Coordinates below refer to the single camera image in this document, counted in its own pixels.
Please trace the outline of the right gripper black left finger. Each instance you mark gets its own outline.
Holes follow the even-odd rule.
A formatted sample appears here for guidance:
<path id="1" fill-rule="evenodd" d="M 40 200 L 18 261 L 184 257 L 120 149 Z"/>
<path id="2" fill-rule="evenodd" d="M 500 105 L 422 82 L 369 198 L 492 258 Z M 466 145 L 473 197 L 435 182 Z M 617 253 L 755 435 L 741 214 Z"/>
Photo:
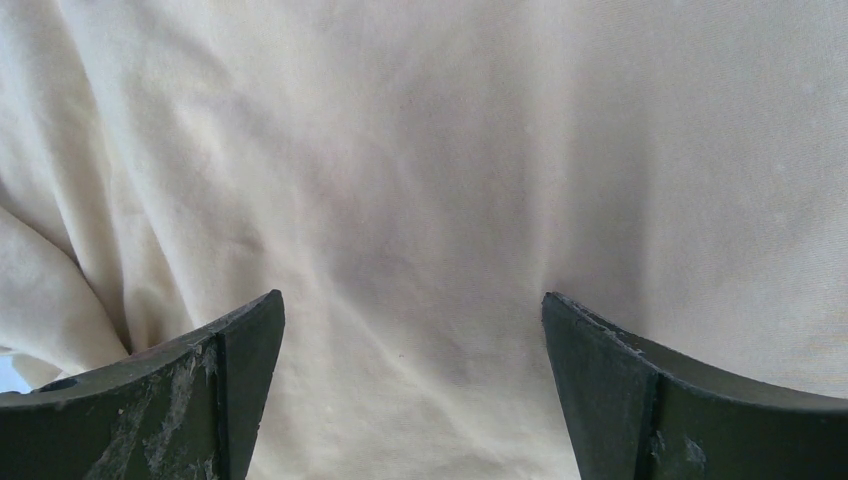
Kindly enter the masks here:
<path id="1" fill-rule="evenodd" d="M 1 397 L 5 479 L 243 479 L 285 326 L 267 294 L 111 365 Z"/>

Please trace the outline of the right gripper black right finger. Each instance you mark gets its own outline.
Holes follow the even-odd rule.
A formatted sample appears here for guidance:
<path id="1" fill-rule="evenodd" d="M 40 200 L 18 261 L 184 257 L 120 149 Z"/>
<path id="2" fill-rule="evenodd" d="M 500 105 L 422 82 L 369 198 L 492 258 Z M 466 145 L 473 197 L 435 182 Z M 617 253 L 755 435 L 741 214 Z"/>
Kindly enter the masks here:
<path id="1" fill-rule="evenodd" d="M 584 479 L 843 479 L 847 403 L 743 377 L 542 302 L 556 389 Z"/>

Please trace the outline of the beige t shirt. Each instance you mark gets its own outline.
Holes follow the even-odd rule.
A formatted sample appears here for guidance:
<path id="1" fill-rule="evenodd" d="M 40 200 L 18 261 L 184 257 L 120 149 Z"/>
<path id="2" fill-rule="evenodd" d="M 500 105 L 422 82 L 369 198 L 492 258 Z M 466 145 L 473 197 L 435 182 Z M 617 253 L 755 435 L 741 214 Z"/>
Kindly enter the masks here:
<path id="1" fill-rule="evenodd" d="M 32 386 L 272 290 L 253 479 L 574 479 L 559 291 L 847 392 L 843 1 L 5 1 Z"/>

